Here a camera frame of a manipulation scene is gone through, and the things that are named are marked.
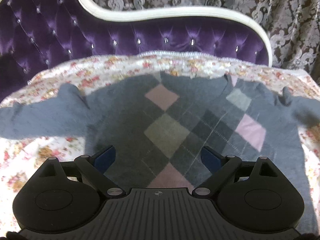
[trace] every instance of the lace trim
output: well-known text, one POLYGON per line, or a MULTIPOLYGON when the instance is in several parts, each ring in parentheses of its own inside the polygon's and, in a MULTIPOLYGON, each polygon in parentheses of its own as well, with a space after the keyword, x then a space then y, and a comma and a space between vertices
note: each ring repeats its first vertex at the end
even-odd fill
POLYGON ((165 51, 165 50, 154 50, 154 51, 147 51, 147 52, 143 52, 138 54, 136 57, 145 57, 145 56, 168 56, 168 57, 197 57, 197 58, 206 58, 206 59, 211 59, 211 60, 219 60, 219 61, 226 61, 226 62, 238 62, 238 63, 243 63, 249 66, 263 66, 263 67, 269 67, 267 65, 257 65, 255 63, 252 62, 247 62, 247 61, 243 61, 237 58, 229 58, 229 57, 216 57, 207 53, 203 53, 203 52, 197 52, 197 51, 193 51, 193 52, 175 52, 175 51, 165 51))

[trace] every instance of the black robotic base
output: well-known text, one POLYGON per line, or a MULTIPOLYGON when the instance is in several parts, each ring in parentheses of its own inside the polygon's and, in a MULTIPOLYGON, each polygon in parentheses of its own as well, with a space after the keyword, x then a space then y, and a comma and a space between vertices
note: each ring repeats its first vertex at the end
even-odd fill
POLYGON ((212 176, 190 195, 186 188, 133 188, 126 194, 103 175, 115 156, 111 146, 73 162, 47 159, 13 202, 19 235, 27 240, 293 240, 300 235, 294 228, 303 199, 268 158, 243 162, 204 147, 201 160, 212 176))

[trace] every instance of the logo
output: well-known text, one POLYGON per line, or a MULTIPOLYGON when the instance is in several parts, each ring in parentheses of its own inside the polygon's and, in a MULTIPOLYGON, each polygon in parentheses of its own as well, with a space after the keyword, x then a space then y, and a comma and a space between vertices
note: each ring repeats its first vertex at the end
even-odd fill
POLYGON ((161 196, 161 195, 163 194, 163 192, 162 192, 162 191, 156 191, 154 194, 155 194, 156 196, 161 196))

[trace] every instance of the metal screw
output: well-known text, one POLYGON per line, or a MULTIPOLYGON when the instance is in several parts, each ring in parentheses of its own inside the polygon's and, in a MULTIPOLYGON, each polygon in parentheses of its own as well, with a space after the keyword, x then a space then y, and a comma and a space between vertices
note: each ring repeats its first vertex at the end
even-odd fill
POLYGON ((200 196, 206 196, 209 195, 211 191, 206 187, 199 187, 196 188, 195 192, 200 196))
POLYGON ((122 194, 122 189, 120 189, 118 187, 112 187, 107 190, 107 194, 110 196, 118 196, 118 195, 122 194))

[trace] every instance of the gray sweater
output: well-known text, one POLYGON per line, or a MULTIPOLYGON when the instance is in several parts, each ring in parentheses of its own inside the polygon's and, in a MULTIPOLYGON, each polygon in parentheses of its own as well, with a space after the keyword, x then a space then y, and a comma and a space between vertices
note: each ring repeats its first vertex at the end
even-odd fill
POLYGON ((145 75, 85 97, 64 84, 56 98, 1 108, 0 137, 85 136, 89 155, 112 144, 117 157, 106 175, 124 189, 147 187, 168 163, 196 187, 210 176, 199 158, 204 145, 245 161, 267 156, 305 201, 298 231, 317 233, 297 125, 319 122, 319 101, 293 97, 287 88, 279 96, 257 82, 233 87, 230 76, 161 78, 165 89, 145 75), (169 98, 164 109, 158 101, 169 98))

